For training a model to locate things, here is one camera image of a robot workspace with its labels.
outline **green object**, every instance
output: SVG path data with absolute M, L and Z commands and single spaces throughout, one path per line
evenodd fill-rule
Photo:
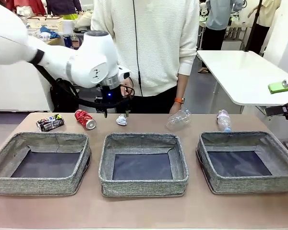
M 269 84 L 268 88 L 271 94 L 288 91 L 288 87 L 284 87 L 282 82 Z
M 76 13 L 66 14 L 62 16 L 63 16 L 63 19 L 66 19 L 66 20 L 76 20 L 78 18 L 78 15 Z

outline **tan table surface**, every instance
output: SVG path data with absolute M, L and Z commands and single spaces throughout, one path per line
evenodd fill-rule
M 50 114 L 30 114 L 14 131 L 37 131 L 35 121 Z M 112 132 L 168 132 L 168 115 L 130 115 L 126 127 L 118 115 L 93 114 L 94 130 L 85 131 L 73 114 L 62 114 L 56 132 L 87 133 L 93 160 L 77 194 L 68 197 L 0 196 L 0 228 L 287 228 L 288 193 L 214 195 L 197 162 L 200 133 L 215 131 L 215 115 L 192 115 L 191 125 L 176 134 L 187 158 L 190 178 L 186 194 L 175 198 L 105 198 L 98 181 L 102 144 Z M 232 115 L 233 130 L 267 130 L 254 116 Z

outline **bottle lid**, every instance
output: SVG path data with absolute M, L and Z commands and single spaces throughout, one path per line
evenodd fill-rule
M 230 132 L 231 132 L 231 129 L 230 129 L 229 127 L 227 127 L 227 128 L 224 129 L 224 132 L 230 133 Z

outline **basket rim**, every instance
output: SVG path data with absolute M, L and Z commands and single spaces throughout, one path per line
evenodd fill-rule
M 182 165 L 183 165 L 183 168 L 185 171 L 185 178 L 180 179 L 180 180 L 107 180 L 107 179 L 102 178 L 101 166 L 102 166 L 103 157 L 104 157 L 104 153 L 105 153 L 105 143 L 106 143 L 107 138 L 109 138 L 112 135 L 124 136 L 126 134 L 127 135 L 167 135 L 167 136 L 173 136 L 177 140 L 177 143 L 179 144 L 179 146 L 181 146 L 181 151 L 182 151 L 181 159 L 182 159 Z M 178 183 L 178 182 L 185 183 L 189 179 L 189 170 L 188 170 L 188 165 L 187 165 L 186 158 L 185 158 L 185 155 L 183 152 L 181 141 L 180 141 L 179 137 L 173 133 L 110 133 L 110 134 L 106 135 L 103 146 L 102 146 L 102 153 L 100 156 L 100 162 L 99 162 L 99 168 L 98 168 L 98 177 L 99 177 L 99 180 L 101 182 L 104 182 L 104 183 L 120 183 L 120 184 L 121 183 L 156 183 L 156 182 L 158 182 L 158 183 Z
M 42 177 L 42 178 L 29 178 L 29 177 L 0 177 L 0 180 L 1 181 L 46 181 L 46 182 L 49 182 L 49 181 L 65 181 L 65 180 L 69 180 L 69 179 L 72 179 L 75 177 L 76 173 L 78 172 L 79 170 L 79 167 L 80 167 L 80 162 L 83 160 L 83 157 L 84 157 L 84 150 L 87 148 L 87 146 L 89 146 L 89 136 L 87 134 L 84 134 L 84 133 L 66 133 L 66 132 L 17 132 L 15 133 L 13 136 L 10 137 L 10 139 L 8 141 L 6 141 L 3 146 L 0 148 L 0 153 L 3 151 L 3 149 L 14 139 L 16 138 L 17 136 L 19 136 L 20 134 L 40 134 L 40 135 L 46 135 L 46 134 L 54 134 L 55 136 L 57 134 L 59 135 L 63 135 L 63 136 L 68 136 L 70 134 L 72 135 L 77 135 L 77 136 L 82 136 L 82 137 L 85 137 L 86 140 L 85 140 L 85 144 L 84 144 L 84 147 L 82 149 L 82 151 L 80 152 L 80 156 L 79 156 L 79 159 L 75 165 L 75 168 L 72 172 L 71 175 L 67 176 L 67 177 L 59 177 L 59 178 L 56 178 L 56 177 Z
M 201 144 L 204 146 L 204 142 L 203 142 L 203 135 L 204 134 L 228 134 L 228 133 L 224 133 L 224 132 L 221 132 L 221 131 L 213 131 L 213 132 L 203 132 L 200 134 L 200 142 Z M 245 134 L 248 134 L 248 133 L 263 133 L 263 134 L 266 134 L 266 135 L 269 135 L 275 142 L 277 142 L 277 144 L 282 148 L 283 151 L 286 152 L 287 156 L 288 156 L 288 150 L 282 145 L 282 143 L 276 138 L 276 136 L 272 133 L 269 133 L 269 132 L 265 132 L 265 131 L 234 131 L 234 132 L 230 132 L 230 133 L 245 133 Z M 207 156 L 207 160 L 208 160 L 208 163 L 209 163 L 209 166 L 212 168 L 213 172 L 214 172 L 214 176 L 218 177 L 219 179 L 222 179 L 222 180 L 249 180 L 249 179 L 288 179 L 288 175 L 282 175 L 282 176 L 237 176 L 237 177 L 224 177 L 224 176 L 221 176 L 220 174 L 218 174 L 210 160 L 210 157 L 208 156 L 208 152 L 206 150 L 206 148 L 204 148 L 204 153 L 205 155 Z

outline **black basket bottom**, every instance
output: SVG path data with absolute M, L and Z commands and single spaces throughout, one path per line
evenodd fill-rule
M 208 152 L 217 174 L 224 177 L 271 176 L 254 151 Z
M 63 178 L 72 174 L 80 153 L 29 151 L 12 177 Z
M 167 153 L 115 155 L 113 180 L 172 180 Z

